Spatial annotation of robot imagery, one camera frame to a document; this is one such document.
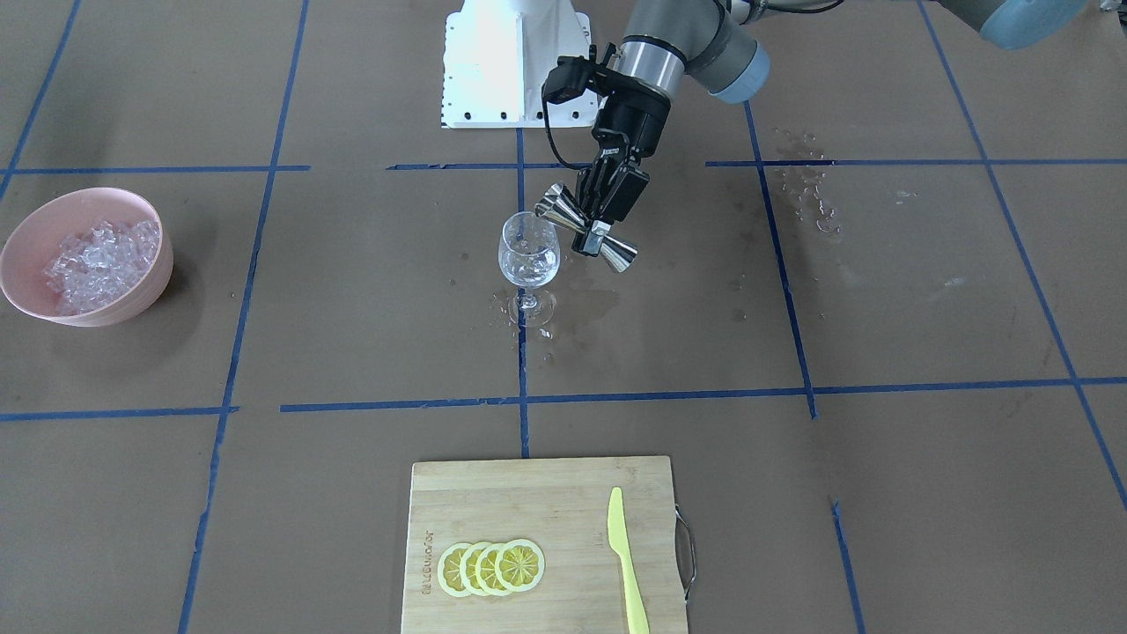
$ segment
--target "stainless steel jigger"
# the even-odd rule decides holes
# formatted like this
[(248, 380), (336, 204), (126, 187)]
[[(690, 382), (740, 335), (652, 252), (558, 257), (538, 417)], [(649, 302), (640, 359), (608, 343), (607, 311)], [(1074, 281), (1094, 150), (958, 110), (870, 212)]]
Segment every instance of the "stainless steel jigger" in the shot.
[(579, 211), (579, 203), (576, 202), (575, 196), (571, 195), (571, 191), (568, 190), (564, 182), (556, 182), (549, 187), (534, 208), (539, 217), (543, 217), (565, 229), (570, 229), (584, 235), (587, 240), (597, 241), (598, 255), (616, 273), (622, 273), (629, 268), (633, 262), (633, 258), (638, 257), (637, 247), (606, 233), (610, 229), (609, 224), (596, 222), (594, 226), (588, 226), (586, 216)]

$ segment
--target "yellow knife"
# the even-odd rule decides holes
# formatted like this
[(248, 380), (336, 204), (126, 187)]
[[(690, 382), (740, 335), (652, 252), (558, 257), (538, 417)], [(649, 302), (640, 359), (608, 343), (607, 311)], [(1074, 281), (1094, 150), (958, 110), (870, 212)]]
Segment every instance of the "yellow knife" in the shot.
[(618, 553), (622, 563), (622, 592), (627, 604), (627, 627), (630, 634), (649, 634), (649, 622), (646, 620), (646, 608), (641, 604), (641, 591), (638, 590), (638, 578), (633, 573), (633, 560), (630, 559), (630, 542), (627, 539), (627, 517), (622, 511), (622, 489), (611, 490), (611, 503), (606, 508), (606, 541)]

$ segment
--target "ice-filled bowl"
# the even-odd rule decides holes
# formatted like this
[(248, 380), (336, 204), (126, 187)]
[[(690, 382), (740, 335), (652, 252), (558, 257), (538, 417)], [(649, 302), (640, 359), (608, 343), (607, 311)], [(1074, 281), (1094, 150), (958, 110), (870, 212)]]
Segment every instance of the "ice-filled bowl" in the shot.
[[(59, 295), (47, 285), (43, 268), (59, 256), (63, 238), (86, 233), (103, 220), (154, 222), (160, 244), (152, 267), (113, 302), (89, 312), (60, 314)], [(33, 316), (68, 327), (108, 327), (128, 320), (157, 301), (171, 274), (172, 243), (157, 209), (141, 196), (114, 187), (79, 189), (46, 203), (20, 222), (0, 251), (0, 289), (8, 301)]]

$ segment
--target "cutting board handle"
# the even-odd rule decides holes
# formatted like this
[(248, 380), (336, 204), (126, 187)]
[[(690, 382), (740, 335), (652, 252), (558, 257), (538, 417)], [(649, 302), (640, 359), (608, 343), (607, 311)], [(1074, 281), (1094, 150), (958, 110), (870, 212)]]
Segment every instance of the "cutting board handle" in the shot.
[(690, 575), (685, 580), (685, 575), (681, 573), (683, 570), (681, 566), (681, 550), (677, 550), (677, 572), (681, 573), (681, 584), (685, 589), (685, 605), (689, 605), (690, 597), (693, 593), (693, 584), (696, 583), (696, 541), (693, 539), (693, 529), (689, 526), (689, 521), (685, 516), (681, 512), (681, 504), (673, 504), (673, 512), (677, 517), (677, 526), (684, 527), (685, 535), (689, 538), (689, 566)]

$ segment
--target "blue tape line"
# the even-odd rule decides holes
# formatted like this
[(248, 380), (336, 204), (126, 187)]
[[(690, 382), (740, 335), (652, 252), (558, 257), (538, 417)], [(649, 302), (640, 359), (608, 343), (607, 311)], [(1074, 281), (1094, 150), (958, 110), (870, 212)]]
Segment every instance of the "blue tape line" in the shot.
[(486, 399), (442, 399), (437, 401), (371, 401), (357, 403), (299, 403), (282, 405), (283, 414), (296, 412), (354, 412), (363, 410), (437, 410), (442, 408), (476, 408), (481, 405), (516, 405), (516, 396), (492, 396)]
[(899, 385), (860, 385), (816, 387), (816, 394), (889, 394), (897, 392), (951, 392), (970, 390), (1018, 390), (1031, 387), (1070, 387), (1072, 379), (1029, 379), (1012, 382), (966, 382)]
[(148, 419), (161, 417), (207, 417), (229, 411), (224, 408), (156, 408), (151, 410), (83, 410), (74, 412), (21, 412), (0, 414), (0, 422), (78, 421), (90, 419)]
[(515, 162), (401, 162), (387, 171), (411, 171), (420, 169), (516, 169)]
[(51, 80), (55, 77), (55, 69), (59, 68), (59, 60), (63, 56), (63, 48), (66, 47), (66, 41), (70, 39), (71, 29), (74, 28), (74, 18), (78, 16), (78, 9), (82, 5), (82, 0), (74, 0), (71, 5), (71, 12), (66, 16), (66, 26), (63, 27), (63, 34), (59, 38), (59, 46), (55, 47), (55, 56), (51, 59), (51, 65), (47, 68), (47, 74), (43, 78), (43, 83), (39, 86), (39, 92), (35, 96), (35, 102), (32, 105), (32, 111), (27, 114), (27, 120), (24, 123), (24, 131), (19, 134), (19, 141), (16, 143), (16, 150), (11, 153), (11, 160), (8, 161), (8, 169), (5, 171), (3, 180), (0, 180), (0, 199), (3, 199), (3, 195), (8, 191), (8, 184), (11, 182), (11, 177), (16, 171), (16, 166), (19, 164), (19, 157), (24, 153), (24, 146), (27, 145), (27, 137), (32, 134), (32, 126), (35, 124), (35, 117), (39, 114), (39, 107), (43, 106), (43, 99), (47, 95), (47, 88), (51, 86)]
[(716, 390), (700, 392), (638, 392), (618, 394), (558, 394), (530, 396), (529, 403), (606, 403), (622, 401), (692, 401), (700, 399), (760, 399), (765, 396), (804, 396), (801, 387), (762, 390)]
[(763, 168), (763, 154), (760, 152), (760, 137), (755, 132), (755, 118), (752, 106), (744, 101), (744, 116), (747, 118), (747, 132), (752, 137), (752, 151), (755, 152), (756, 171), (760, 176), (760, 189), (763, 193), (763, 206), (767, 212), (771, 225), (771, 243), (775, 249), (775, 261), (779, 266), (779, 279), (782, 282), (782, 294), (787, 300), (787, 314), (790, 319), (790, 332), (795, 339), (795, 352), (798, 355), (798, 367), (802, 372), (802, 386), (806, 390), (806, 404), (810, 409), (810, 418), (818, 418), (818, 408), (814, 400), (814, 386), (810, 382), (810, 369), (806, 364), (806, 350), (802, 347), (802, 334), (798, 328), (798, 313), (795, 311), (795, 296), (790, 291), (790, 278), (787, 275), (787, 260), (782, 255), (782, 241), (779, 239), (779, 223), (775, 222), (774, 204), (771, 202), (771, 190), (767, 187), (767, 172)]
[[(516, 211), (524, 211), (524, 130), (516, 128)], [(524, 288), (517, 288), (517, 297), (524, 296)], [(521, 384), (521, 457), (527, 458), (529, 450), (529, 364), (527, 364), (527, 330), (524, 323), (524, 309), (521, 307), (516, 319), (517, 351), (516, 373)]]
[(1119, 470), (1116, 468), (1116, 463), (1111, 458), (1111, 452), (1108, 449), (1108, 444), (1103, 440), (1103, 432), (1100, 431), (1099, 423), (1095, 422), (1095, 414), (1092, 412), (1092, 407), (1088, 403), (1088, 395), (1084, 394), (1084, 390), (1080, 387), (1080, 383), (1076, 383), (1076, 396), (1080, 398), (1080, 405), (1084, 409), (1084, 416), (1088, 417), (1088, 427), (1092, 429), (1092, 436), (1095, 437), (1095, 445), (1100, 448), (1100, 455), (1103, 456), (1103, 464), (1108, 466), (1108, 472), (1111, 474), (1111, 482), (1116, 485), (1116, 492), (1119, 493), (1119, 502), (1124, 506), (1124, 510), (1127, 511), (1127, 489), (1124, 488), (1122, 477), (1119, 475)]
[(188, 618), (192, 616), (192, 604), (196, 598), (199, 562), (204, 553), (204, 538), (207, 535), (207, 520), (211, 519), (212, 500), (215, 497), (215, 479), (219, 475), (219, 448), (223, 445), (223, 437), (227, 436), (227, 412), (220, 414), (219, 423), (215, 426), (215, 443), (212, 445), (212, 457), (207, 467), (207, 498), (204, 503), (204, 512), (199, 514), (199, 521), (196, 525), (196, 539), (192, 548), (192, 565), (188, 568), (188, 582), (184, 590), (184, 605), (180, 607), (180, 623), (177, 627), (178, 634), (187, 634)]
[(991, 164), (1127, 164), (1127, 158), (1110, 159), (988, 159)]
[(219, 173), (229, 171), (309, 171), (309, 164), (189, 164), (183, 167), (35, 167), (16, 169), (16, 176), (65, 173)]
[(524, 211), (524, 130), (516, 128), (516, 211)]
[[(517, 288), (517, 296), (524, 295), (524, 288)], [(530, 431), (529, 431), (529, 364), (527, 364), (527, 330), (524, 327), (524, 309), (521, 307), (516, 321), (517, 328), (517, 352), (516, 352), (516, 367), (517, 367), (517, 379), (521, 384), (521, 457), (527, 458), (530, 456), (529, 443), (530, 443)]]
[(1127, 490), (1124, 489), (1122, 479), (1119, 476), (1119, 470), (1116, 468), (1115, 461), (1111, 458), (1111, 453), (1108, 452), (1107, 444), (1103, 440), (1103, 434), (1100, 431), (1100, 426), (1095, 421), (1095, 416), (1092, 413), (1092, 409), (1089, 407), (1088, 396), (1084, 394), (1084, 387), (1076, 375), (1076, 369), (1073, 367), (1072, 359), (1068, 357), (1068, 350), (1064, 346), (1064, 338), (1061, 337), (1061, 330), (1057, 328), (1056, 319), (1053, 316), (1053, 309), (1049, 306), (1049, 302), (1045, 297), (1045, 291), (1041, 288), (1041, 284), (1037, 279), (1037, 273), (1033, 270), (1032, 260), (1026, 251), (1026, 244), (1021, 240), (1021, 234), (1018, 231), (1018, 224), (1014, 222), (1013, 214), (1010, 212), (1010, 205), (1006, 203), (1005, 195), (1002, 193), (1002, 185), (999, 182), (997, 176), (994, 173), (994, 167), (987, 160), (986, 148), (983, 144), (982, 136), (978, 134), (978, 128), (975, 126), (974, 118), (970, 116), (970, 108), (967, 107), (967, 101), (962, 97), (959, 83), (955, 80), (955, 73), (951, 71), (951, 64), (947, 60), (947, 54), (943, 52), (943, 45), (939, 41), (935, 27), (931, 24), (931, 18), (928, 16), (928, 10), (924, 8), (923, 1), (916, 0), (916, 7), (920, 9), (920, 15), (923, 16), (924, 25), (928, 27), (928, 33), (931, 35), (932, 42), (935, 44), (935, 52), (939, 53), (939, 61), (943, 64), (943, 71), (947, 72), (947, 79), (950, 81), (951, 89), (955, 91), (955, 96), (959, 101), (959, 107), (962, 109), (962, 116), (967, 119), (967, 126), (970, 128), (970, 135), (975, 140), (975, 145), (978, 146), (978, 152), (982, 154), (983, 160), (986, 161), (986, 172), (990, 175), (990, 181), (994, 187), (994, 194), (997, 196), (997, 202), (1002, 206), (1002, 213), (1005, 216), (1005, 222), (1010, 226), (1010, 234), (1013, 236), (1013, 243), (1018, 247), (1018, 253), (1021, 256), (1021, 261), (1026, 266), (1026, 273), (1029, 275), (1029, 280), (1032, 283), (1033, 291), (1037, 293), (1037, 300), (1040, 302), (1041, 310), (1045, 312), (1045, 319), (1049, 324), (1049, 331), (1053, 333), (1053, 339), (1056, 341), (1061, 359), (1064, 361), (1065, 368), (1068, 370), (1068, 378), (1072, 381), (1073, 389), (1076, 391), (1076, 396), (1080, 399), (1081, 407), (1084, 409), (1084, 416), (1088, 418), (1088, 425), (1092, 429), (1092, 435), (1095, 437), (1097, 445), (1100, 447), (1100, 454), (1103, 456), (1103, 463), (1108, 468), (1108, 473), (1111, 474), (1111, 481), (1116, 485), (1116, 491), (1119, 493), (1119, 501), (1122, 504), (1124, 510), (1127, 510)]
[(1080, 379), (1081, 385), (1127, 385), (1127, 377), (1093, 377)]
[(1127, 159), (782, 159), (707, 160), (704, 167), (851, 167), (851, 166), (937, 166), (937, 164), (1127, 164)]
[[(290, 98), (293, 95), (293, 82), (298, 74), (298, 60), (301, 56), (301, 43), (305, 34), (305, 19), (309, 16), (309, 0), (302, 0), (301, 18), (298, 20), (298, 34), (293, 43), (293, 55), (290, 59), (290, 72), (286, 77), (285, 93), (282, 97), (282, 111), (278, 114), (277, 131), (274, 134), (274, 151), (270, 153), (270, 169), (266, 175), (266, 188), (263, 193), (263, 205), (258, 211), (258, 225), (255, 229), (255, 245), (250, 252), (250, 265), (247, 268), (247, 282), (242, 292), (242, 307), (239, 311), (239, 325), (234, 332), (234, 343), (231, 347), (231, 365), (227, 376), (227, 387), (223, 392), (223, 408), (231, 405), (231, 398), (234, 393), (234, 378), (239, 369), (239, 356), (242, 351), (242, 338), (247, 328), (247, 314), (250, 311), (250, 297), (255, 287), (255, 273), (258, 267), (258, 253), (263, 244), (263, 230), (266, 226), (266, 214), (270, 205), (270, 197), (274, 193), (274, 177), (277, 173), (278, 157), (282, 153), (282, 139), (285, 133), (286, 117), (290, 113)], [(192, 604), (195, 599), (196, 582), (199, 574), (199, 561), (203, 556), (204, 539), (207, 535), (207, 520), (211, 517), (212, 501), (215, 493), (215, 482), (219, 476), (220, 447), (227, 435), (228, 412), (219, 417), (215, 426), (215, 444), (212, 446), (211, 468), (207, 475), (207, 501), (204, 512), (199, 516), (199, 524), (196, 527), (195, 551), (192, 555), (192, 568), (188, 571), (188, 582), (184, 591), (184, 605), (180, 608), (180, 623), (178, 634), (187, 634), (188, 620), (192, 616)]]
[(853, 620), (857, 623), (857, 634), (864, 634), (864, 615), (861, 613), (861, 598), (857, 591), (857, 579), (853, 577), (853, 562), (849, 556), (849, 544), (845, 543), (845, 530), (842, 528), (841, 503), (834, 500), (834, 530), (837, 533), (837, 550), (842, 554), (842, 568), (845, 569), (845, 583), (849, 586), (849, 599), (853, 604)]
[[(1081, 379), (1084, 385), (1127, 385), (1127, 377), (1091, 377)], [(960, 392), (976, 390), (1030, 390), (1046, 387), (1070, 387), (1072, 379), (1014, 379), (1003, 382), (955, 382), (931, 384), (885, 384), (857, 386), (815, 387), (818, 395), (825, 394), (894, 394), (911, 392)], [(689, 392), (637, 392), (609, 394), (550, 394), (541, 396), (525, 395), (530, 405), (553, 403), (605, 403), (629, 401), (693, 401), (710, 399), (763, 399), (773, 396), (805, 396), (806, 389), (756, 389), (756, 390), (715, 390)], [(354, 403), (302, 403), (282, 405), (282, 413), (296, 412), (340, 412), (354, 410), (421, 410), (441, 408), (473, 408), (488, 405), (518, 405), (521, 396), (490, 396), (483, 399), (440, 399), (432, 401), (372, 401)]]
[[(578, 167), (587, 167), (589, 162), (577, 162)], [(567, 169), (558, 162), (397, 162), (387, 171), (417, 171), (444, 169)]]

